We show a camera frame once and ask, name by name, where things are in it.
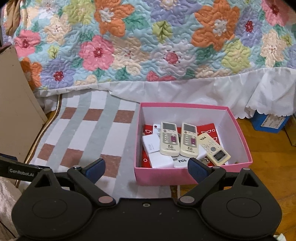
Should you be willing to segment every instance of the striped mat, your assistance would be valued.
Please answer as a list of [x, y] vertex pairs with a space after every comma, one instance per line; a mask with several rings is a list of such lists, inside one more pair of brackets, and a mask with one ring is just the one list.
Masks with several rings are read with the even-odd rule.
[[[30, 163], [65, 172], [73, 165], [85, 167], [102, 157], [106, 171], [96, 185], [117, 201], [120, 197], [170, 197], [170, 187], [136, 183], [133, 162], [138, 111], [138, 103], [105, 91], [63, 94], [59, 114], [40, 139]], [[26, 186], [27, 182], [20, 182], [19, 189]]]

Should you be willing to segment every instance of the beige remote control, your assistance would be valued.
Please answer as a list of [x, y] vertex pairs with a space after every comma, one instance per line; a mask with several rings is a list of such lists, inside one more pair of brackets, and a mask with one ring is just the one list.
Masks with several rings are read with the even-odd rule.
[[166, 156], [178, 156], [180, 154], [180, 143], [176, 124], [161, 122], [159, 151]]
[[196, 126], [182, 123], [180, 155], [189, 158], [198, 156]]
[[198, 138], [198, 144], [207, 152], [207, 158], [216, 166], [227, 162], [230, 155], [208, 133], [203, 133]]

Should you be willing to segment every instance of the triangular cutout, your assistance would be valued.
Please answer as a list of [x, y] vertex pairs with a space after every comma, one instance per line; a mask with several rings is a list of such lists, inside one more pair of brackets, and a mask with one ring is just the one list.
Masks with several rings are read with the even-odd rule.
[[36, 188], [48, 187], [48, 186], [51, 186], [51, 184], [47, 175], [43, 175], [35, 185]]
[[242, 185], [244, 186], [250, 186], [250, 187], [258, 187], [258, 184], [253, 179], [253, 177], [250, 174], [246, 174], [244, 176], [244, 179], [242, 181]]

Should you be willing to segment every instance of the orange flower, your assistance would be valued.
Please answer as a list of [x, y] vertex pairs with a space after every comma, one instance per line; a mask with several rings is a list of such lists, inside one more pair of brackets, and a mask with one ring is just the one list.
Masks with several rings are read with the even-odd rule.
[[31, 90], [35, 90], [35, 88], [40, 87], [40, 72], [42, 71], [41, 64], [38, 62], [31, 63], [30, 59], [25, 57], [20, 62], [20, 65], [26, 76], [29, 86], [31, 87]]
[[213, 7], [203, 6], [194, 15], [203, 25], [192, 35], [191, 43], [194, 46], [208, 47], [212, 44], [216, 51], [220, 51], [225, 40], [234, 38], [239, 8], [231, 8], [227, 0], [215, 0]]
[[120, 5], [121, 0], [95, 0], [94, 18], [99, 22], [101, 34], [109, 31], [116, 37], [123, 37], [126, 31], [123, 18], [131, 15], [134, 7], [130, 4]]

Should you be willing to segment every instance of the purple flower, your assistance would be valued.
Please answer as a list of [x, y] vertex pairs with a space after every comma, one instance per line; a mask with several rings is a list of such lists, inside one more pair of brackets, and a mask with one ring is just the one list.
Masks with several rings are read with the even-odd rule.
[[41, 72], [41, 83], [48, 89], [59, 89], [73, 85], [75, 70], [71, 62], [56, 58], [48, 62]]
[[288, 49], [289, 61], [287, 62], [287, 67], [296, 69], [296, 44], [292, 45]]
[[258, 20], [259, 13], [250, 6], [246, 7], [239, 18], [235, 29], [235, 35], [240, 37], [244, 46], [253, 47], [262, 38], [262, 22]]
[[144, 0], [150, 7], [151, 20], [168, 21], [172, 26], [184, 24], [185, 17], [197, 12], [202, 5], [195, 0]]

